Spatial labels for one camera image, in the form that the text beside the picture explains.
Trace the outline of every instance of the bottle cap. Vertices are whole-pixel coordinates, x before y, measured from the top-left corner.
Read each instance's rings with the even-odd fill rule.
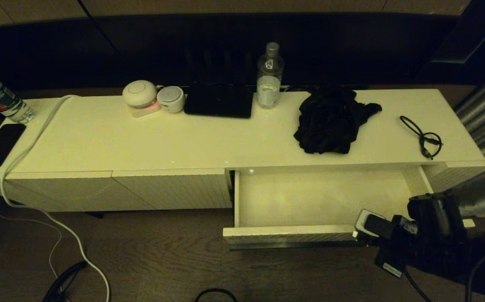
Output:
[[[279,44],[276,42],[268,42],[267,43],[267,56],[275,57],[279,51]]]

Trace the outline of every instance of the round white device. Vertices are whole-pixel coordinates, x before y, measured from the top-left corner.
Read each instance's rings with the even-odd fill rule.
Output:
[[[123,99],[130,107],[146,107],[155,101],[156,87],[146,80],[134,81],[123,89]]]
[[[159,101],[160,107],[171,113],[179,112],[185,107],[185,93],[177,86],[162,88],[156,99]]]

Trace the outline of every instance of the open drawer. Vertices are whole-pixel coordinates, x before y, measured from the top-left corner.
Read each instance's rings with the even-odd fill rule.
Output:
[[[230,249],[348,244],[360,210],[408,217],[409,198],[425,193],[432,189],[421,166],[243,169],[224,239]]]

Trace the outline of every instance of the plastic bottle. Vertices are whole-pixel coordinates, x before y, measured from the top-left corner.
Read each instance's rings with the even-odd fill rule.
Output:
[[[35,116],[33,109],[24,103],[0,81],[0,113],[13,122],[26,124]]]
[[[278,52],[279,44],[269,42],[258,60],[258,105],[262,108],[273,108],[278,102],[283,74],[283,59]]]

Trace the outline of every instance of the black cloth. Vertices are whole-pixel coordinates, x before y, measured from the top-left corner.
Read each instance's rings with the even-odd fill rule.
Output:
[[[338,86],[309,92],[311,96],[300,105],[300,125],[294,135],[306,153],[349,153],[358,128],[382,111],[379,104],[358,103],[354,100],[356,92],[347,88]]]

